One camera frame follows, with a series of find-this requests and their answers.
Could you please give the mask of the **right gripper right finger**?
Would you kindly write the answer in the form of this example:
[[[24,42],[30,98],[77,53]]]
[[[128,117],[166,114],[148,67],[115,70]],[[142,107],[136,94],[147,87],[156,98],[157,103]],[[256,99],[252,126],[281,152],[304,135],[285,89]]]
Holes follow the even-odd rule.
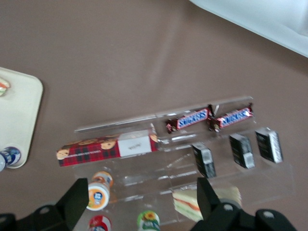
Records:
[[[197,202],[203,216],[192,231],[295,231],[282,213],[259,209],[252,216],[233,202],[221,202],[206,178],[197,179]]]

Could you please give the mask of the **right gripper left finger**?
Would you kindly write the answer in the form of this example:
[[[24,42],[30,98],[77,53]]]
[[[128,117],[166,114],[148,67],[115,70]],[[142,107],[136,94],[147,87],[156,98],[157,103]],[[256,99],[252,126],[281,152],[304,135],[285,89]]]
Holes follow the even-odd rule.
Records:
[[[44,205],[20,220],[0,215],[2,231],[71,231],[88,205],[88,180],[79,178],[54,205]]]

